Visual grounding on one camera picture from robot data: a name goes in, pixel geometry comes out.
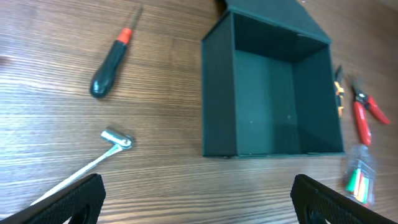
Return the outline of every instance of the box wall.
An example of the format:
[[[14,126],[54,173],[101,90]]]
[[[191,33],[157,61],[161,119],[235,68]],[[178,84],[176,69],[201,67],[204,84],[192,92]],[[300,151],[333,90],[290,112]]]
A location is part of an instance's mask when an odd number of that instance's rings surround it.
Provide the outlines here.
[[[224,15],[202,40],[203,153],[235,156],[232,19]]]
[[[292,64],[235,51],[238,153],[300,154]]]
[[[293,64],[293,71],[302,153],[343,152],[330,49]]]
[[[228,9],[245,16],[313,37],[329,44],[331,40],[297,0],[226,0]]]
[[[276,60],[295,62],[328,45],[309,36],[249,16],[237,13],[232,15],[237,50]]]

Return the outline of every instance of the wooden table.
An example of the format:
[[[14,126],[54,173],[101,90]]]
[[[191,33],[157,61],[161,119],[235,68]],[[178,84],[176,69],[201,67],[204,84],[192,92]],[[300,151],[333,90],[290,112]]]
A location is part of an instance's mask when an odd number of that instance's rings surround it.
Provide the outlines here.
[[[91,77],[140,2],[119,81],[95,100]],[[379,164],[373,209],[398,222],[398,12],[373,0],[301,4],[333,39],[334,64],[362,77],[392,121],[367,114]],[[93,170],[107,191],[99,223],[296,223],[295,175],[343,192],[341,157],[201,156],[200,41],[218,18],[213,1],[14,0],[2,11],[0,218],[104,153],[108,125],[135,136],[137,147]],[[358,134],[344,87],[349,150]]]

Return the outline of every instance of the pliers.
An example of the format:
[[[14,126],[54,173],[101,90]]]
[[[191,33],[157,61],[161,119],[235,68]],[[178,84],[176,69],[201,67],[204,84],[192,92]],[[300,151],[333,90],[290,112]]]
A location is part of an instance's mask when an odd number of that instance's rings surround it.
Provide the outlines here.
[[[335,91],[336,91],[336,96],[337,96],[337,101],[338,101],[338,116],[341,117],[343,116],[343,109],[344,109],[344,89],[341,87],[341,81],[343,80],[343,68],[341,65],[337,68],[335,72]]]
[[[371,95],[365,94],[360,89],[361,80],[355,77],[350,77],[350,80],[355,93],[354,114],[359,136],[363,144],[370,146],[372,136],[369,130],[368,122],[366,121],[365,109],[369,110],[381,123],[391,124],[391,122],[388,117],[380,110],[373,97]]]

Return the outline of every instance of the red handle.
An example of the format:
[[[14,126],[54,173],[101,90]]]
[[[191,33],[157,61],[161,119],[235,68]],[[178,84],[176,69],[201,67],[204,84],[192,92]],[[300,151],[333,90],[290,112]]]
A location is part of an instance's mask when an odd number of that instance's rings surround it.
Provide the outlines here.
[[[372,135],[369,130],[368,122],[366,121],[365,108],[360,102],[354,102],[354,113],[361,142],[367,146],[370,146],[372,142]]]
[[[373,114],[375,118],[381,121],[383,124],[391,124],[390,119],[380,110],[379,106],[376,104],[372,96],[369,96],[368,103],[370,104],[369,111]]]

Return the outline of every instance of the screwdriver handle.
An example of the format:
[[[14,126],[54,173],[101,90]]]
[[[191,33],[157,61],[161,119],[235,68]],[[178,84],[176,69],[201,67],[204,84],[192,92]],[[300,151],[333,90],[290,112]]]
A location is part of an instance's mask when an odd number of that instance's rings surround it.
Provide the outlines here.
[[[111,91],[126,50],[127,45],[123,41],[113,42],[105,61],[91,81],[90,93],[93,97],[104,98]]]

